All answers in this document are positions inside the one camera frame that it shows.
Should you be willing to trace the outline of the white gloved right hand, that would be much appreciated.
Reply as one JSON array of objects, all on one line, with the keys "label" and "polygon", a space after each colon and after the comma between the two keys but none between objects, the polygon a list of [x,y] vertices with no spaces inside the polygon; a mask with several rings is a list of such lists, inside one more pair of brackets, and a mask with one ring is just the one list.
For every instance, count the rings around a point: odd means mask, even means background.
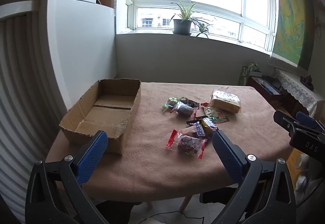
[{"label": "white gloved right hand", "polygon": [[309,194],[318,185],[319,163],[306,154],[299,154],[296,158],[295,169],[298,175],[295,179],[294,190],[298,194]]}]

